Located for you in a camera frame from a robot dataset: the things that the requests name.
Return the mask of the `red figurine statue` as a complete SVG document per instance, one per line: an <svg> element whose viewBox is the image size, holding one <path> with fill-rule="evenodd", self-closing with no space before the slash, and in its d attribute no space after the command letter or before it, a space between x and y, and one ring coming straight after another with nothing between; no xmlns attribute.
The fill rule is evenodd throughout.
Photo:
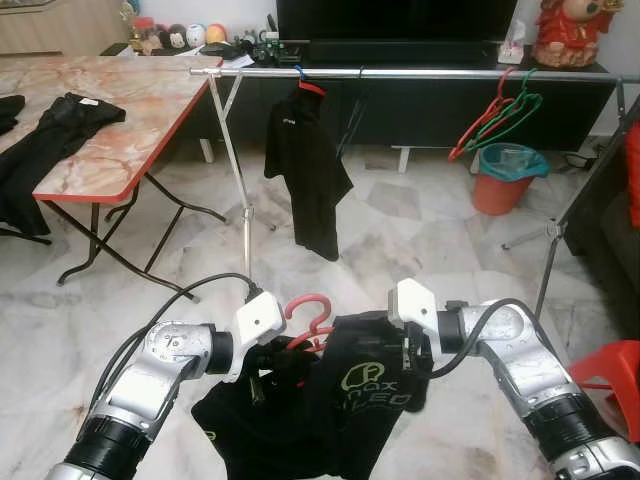
<svg viewBox="0 0 640 480"><path fill-rule="evenodd" d="M540 0L538 40L532 55L544 67L588 67L598 54L622 0Z"/></svg>

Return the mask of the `dark grey sofa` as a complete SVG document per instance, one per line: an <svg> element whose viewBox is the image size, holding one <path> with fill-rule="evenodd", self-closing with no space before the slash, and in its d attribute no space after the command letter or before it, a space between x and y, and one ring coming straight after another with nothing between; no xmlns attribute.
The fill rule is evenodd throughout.
<svg viewBox="0 0 640 480"><path fill-rule="evenodd" d="M614 328L625 339L640 337L639 232L632 228L626 136L639 123L640 95L620 120L604 154L571 201L564 239L584 257L591 279L604 293Z"/></svg>

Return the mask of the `black polo shirt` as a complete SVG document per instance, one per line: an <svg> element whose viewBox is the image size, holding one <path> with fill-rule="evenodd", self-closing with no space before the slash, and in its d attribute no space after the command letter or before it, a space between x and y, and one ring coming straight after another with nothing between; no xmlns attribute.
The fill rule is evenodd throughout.
<svg viewBox="0 0 640 480"><path fill-rule="evenodd" d="M26 108L26 97L9 95L0 97L0 134L13 131L18 125L18 116Z"/></svg>
<svg viewBox="0 0 640 480"><path fill-rule="evenodd" d="M33 197L38 183L100 129L125 116L119 106L78 93L52 101L31 132L0 152L0 223L26 236L47 236L49 225Z"/></svg>

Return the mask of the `red plastic hanger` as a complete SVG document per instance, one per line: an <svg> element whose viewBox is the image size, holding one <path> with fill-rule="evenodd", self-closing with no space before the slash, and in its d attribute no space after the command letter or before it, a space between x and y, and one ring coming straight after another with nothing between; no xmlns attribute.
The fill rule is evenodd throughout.
<svg viewBox="0 0 640 480"><path fill-rule="evenodd" d="M475 145L479 141L480 137L489 134L497 128L497 125L506 122L506 118L511 114L513 104L515 104L515 97L506 96L506 82L509 78L509 74L515 72L515 68L508 67L504 70L502 76L498 79L497 87L495 87L495 97L489 102L483 113L479 118L467 128L465 133L458 138L458 141L454 143L448 154L448 160L453 163L458 156L463 154L463 151L467 150L470 145Z"/></svg>
<svg viewBox="0 0 640 480"><path fill-rule="evenodd" d="M289 340L289 343L285 348L287 349L302 349L302 351L311 353L321 353L326 348L325 340L329 334L333 333L334 326L324 326L325 321L332 320L333 308L332 301L324 294L320 293L307 293L302 294L300 297L294 298L287 306L284 307L284 320L288 321L292 319L294 311L305 303L319 303L323 306L323 311L315 317L314 320L308 324L308 329L305 333L298 335L293 340Z"/></svg>

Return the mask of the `orange bin teal bag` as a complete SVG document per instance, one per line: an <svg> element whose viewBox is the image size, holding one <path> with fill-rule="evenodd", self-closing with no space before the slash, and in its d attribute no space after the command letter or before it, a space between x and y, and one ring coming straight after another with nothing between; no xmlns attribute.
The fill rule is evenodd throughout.
<svg viewBox="0 0 640 480"><path fill-rule="evenodd" d="M476 154L472 204L486 215L506 215L524 197L532 179L550 172L547 157L518 143L492 143Z"/></svg>

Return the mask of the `black soundbar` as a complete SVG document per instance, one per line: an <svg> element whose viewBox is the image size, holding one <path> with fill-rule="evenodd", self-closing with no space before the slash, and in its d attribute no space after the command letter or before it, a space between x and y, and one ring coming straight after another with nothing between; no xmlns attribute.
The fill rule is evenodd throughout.
<svg viewBox="0 0 640 480"><path fill-rule="evenodd" d="M485 42L316 40L303 49L303 67L314 68L489 68L497 46Z"/></svg>

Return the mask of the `black television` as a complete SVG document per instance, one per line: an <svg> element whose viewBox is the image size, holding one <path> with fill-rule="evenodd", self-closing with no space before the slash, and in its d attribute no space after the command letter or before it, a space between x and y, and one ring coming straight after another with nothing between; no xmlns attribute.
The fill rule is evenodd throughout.
<svg viewBox="0 0 640 480"><path fill-rule="evenodd" d="M275 0L284 40L497 41L518 0Z"/></svg>

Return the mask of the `red lid jar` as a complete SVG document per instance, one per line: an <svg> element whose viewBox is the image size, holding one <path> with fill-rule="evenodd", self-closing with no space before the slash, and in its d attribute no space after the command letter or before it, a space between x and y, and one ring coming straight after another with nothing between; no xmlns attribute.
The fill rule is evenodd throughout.
<svg viewBox="0 0 640 480"><path fill-rule="evenodd" d="M134 35L136 35L136 50L142 56L152 56L155 50L161 49L159 33L156 31L155 19L148 15L138 15L132 20Z"/></svg>

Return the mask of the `red plastic stool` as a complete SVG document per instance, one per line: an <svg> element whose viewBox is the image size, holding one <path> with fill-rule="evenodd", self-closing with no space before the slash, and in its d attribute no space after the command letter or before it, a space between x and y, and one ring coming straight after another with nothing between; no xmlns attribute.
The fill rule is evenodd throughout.
<svg viewBox="0 0 640 480"><path fill-rule="evenodd" d="M640 340L617 340L570 366L581 387L612 390L627 425L627 438L640 443Z"/></svg>

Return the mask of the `marble folding table red edge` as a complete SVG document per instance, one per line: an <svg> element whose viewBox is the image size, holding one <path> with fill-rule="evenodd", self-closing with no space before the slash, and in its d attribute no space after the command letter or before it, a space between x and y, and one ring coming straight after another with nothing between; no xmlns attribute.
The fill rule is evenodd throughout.
<svg viewBox="0 0 640 480"><path fill-rule="evenodd" d="M86 237L92 265L97 256L114 255L110 241L136 204L142 183L154 183L157 156L179 131L206 83L191 68L215 67L207 56L29 56L0 58L0 97L23 95L26 108L18 125L0 134L0 152L8 150L36 127L52 101L64 93L78 93L127 111L123 122L106 125L61 160L33 192L41 214L54 212ZM4 225L9 236L26 236Z"/></svg>

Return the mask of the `thin black hanger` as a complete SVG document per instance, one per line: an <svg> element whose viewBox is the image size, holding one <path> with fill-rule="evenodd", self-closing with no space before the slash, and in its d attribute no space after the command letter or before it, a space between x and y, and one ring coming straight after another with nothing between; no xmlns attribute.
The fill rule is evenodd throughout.
<svg viewBox="0 0 640 480"><path fill-rule="evenodd" d="M364 119L365 111L367 110L367 86L364 77L364 69L358 72L355 79L355 102L353 102L352 109L349 111L346 127L343 128L342 137L338 141L337 145L337 159L343 160L346 156L346 150L349 143L358 133L361 120Z"/></svg>

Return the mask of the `green plastic hanger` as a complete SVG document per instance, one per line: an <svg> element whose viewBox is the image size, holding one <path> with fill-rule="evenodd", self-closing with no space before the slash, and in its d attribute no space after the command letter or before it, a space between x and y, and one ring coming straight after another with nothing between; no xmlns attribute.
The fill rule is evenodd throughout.
<svg viewBox="0 0 640 480"><path fill-rule="evenodd" d="M463 152L475 151L479 150L480 147L492 145L492 143L497 142L504 134L515 131L517 127L520 127L532 114L538 111L541 104L543 104L543 96L541 96L540 93L531 92L529 88L530 79L534 77L536 72L538 72L538 68L532 68L522 77L518 92L515 96L512 96L515 97L516 101L511 109L511 114L506 118L506 122L497 125L494 131L480 137L479 141L474 143L474 145L468 146L467 150Z"/></svg>

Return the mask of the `black eared toy head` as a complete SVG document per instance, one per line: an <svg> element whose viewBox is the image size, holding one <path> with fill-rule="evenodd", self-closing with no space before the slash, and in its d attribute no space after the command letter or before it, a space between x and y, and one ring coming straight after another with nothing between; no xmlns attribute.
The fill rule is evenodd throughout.
<svg viewBox="0 0 640 480"><path fill-rule="evenodd" d="M187 28L183 24L172 24L172 26L157 27L161 45L164 49L187 49L189 46L187 38Z"/></svg>

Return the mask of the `black shirt green logo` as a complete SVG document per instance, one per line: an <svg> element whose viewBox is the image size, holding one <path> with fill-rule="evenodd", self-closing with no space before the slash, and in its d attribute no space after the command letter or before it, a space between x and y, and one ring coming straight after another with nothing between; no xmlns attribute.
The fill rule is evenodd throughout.
<svg viewBox="0 0 640 480"><path fill-rule="evenodd" d="M247 374L218 383L192 407L228 480L369 480L404 411L425 388L402 387L403 332L387 312L339 316L320 355L306 352L301 392L252 403Z"/></svg>

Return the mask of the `green electronics board pile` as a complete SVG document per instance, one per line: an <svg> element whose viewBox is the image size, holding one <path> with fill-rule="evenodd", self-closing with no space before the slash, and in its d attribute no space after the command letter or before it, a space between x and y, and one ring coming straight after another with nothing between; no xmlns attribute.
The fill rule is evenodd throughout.
<svg viewBox="0 0 640 480"><path fill-rule="evenodd" d="M301 64L300 47L285 45L278 32L268 29L243 32L243 35L236 37L234 45L260 67L292 68Z"/></svg>

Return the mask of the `silver metal clothes rack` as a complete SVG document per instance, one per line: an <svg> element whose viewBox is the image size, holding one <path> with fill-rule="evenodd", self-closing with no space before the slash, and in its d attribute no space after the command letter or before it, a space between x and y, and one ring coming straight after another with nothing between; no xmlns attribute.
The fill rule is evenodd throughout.
<svg viewBox="0 0 640 480"><path fill-rule="evenodd" d="M364 77L367 79L397 79L397 81L489 81L502 76L498 70L447 70L447 69L306 69L308 79L356 79L358 72L364 69ZM227 156L230 161L230 169L236 177L236 186L239 191L239 204L241 204L241 232L242 232L242 273L253 275L253 204L248 198L247 188L244 187L244 173L239 164L236 146L230 136L229 115L234 101L237 99L239 87L244 78L297 78L296 70L285 68L221 68L205 67L191 68L192 76L204 77L207 90L212 96L216 122L218 122ZM639 84L637 76L612 76L607 73L590 72L556 72L556 70L543 70L536 72L532 79L540 81L556 82L590 82L612 81L614 83L614 97L617 102L618 127L612 134L611 142L605 147L604 159L608 160L614 155L614 151L622 146L628 128L639 123L640 119L640 93L634 102L626 101L627 84Z"/></svg>

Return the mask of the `white tissue box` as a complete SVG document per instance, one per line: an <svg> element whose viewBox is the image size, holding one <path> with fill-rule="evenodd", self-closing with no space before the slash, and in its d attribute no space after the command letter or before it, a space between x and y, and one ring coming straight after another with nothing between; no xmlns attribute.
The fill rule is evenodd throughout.
<svg viewBox="0 0 640 480"><path fill-rule="evenodd" d="M526 29L521 19L512 19L497 50L499 64L518 65L524 61Z"/></svg>

